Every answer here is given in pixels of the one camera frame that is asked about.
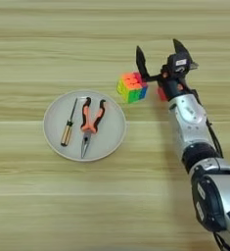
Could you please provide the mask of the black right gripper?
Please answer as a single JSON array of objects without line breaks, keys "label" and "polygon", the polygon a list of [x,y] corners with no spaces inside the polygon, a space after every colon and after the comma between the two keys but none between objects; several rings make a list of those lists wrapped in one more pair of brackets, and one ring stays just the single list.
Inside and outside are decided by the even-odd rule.
[{"label": "black right gripper", "polygon": [[190,60],[190,65],[173,67],[165,64],[161,67],[161,72],[158,75],[150,75],[146,68],[146,59],[142,49],[136,47],[136,65],[141,78],[146,82],[156,81],[161,90],[160,97],[170,101],[171,99],[185,95],[192,94],[193,90],[186,83],[186,74],[191,70],[195,70],[199,64],[194,62],[189,51],[177,39],[173,39],[173,45],[176,53],[186,53]]}]

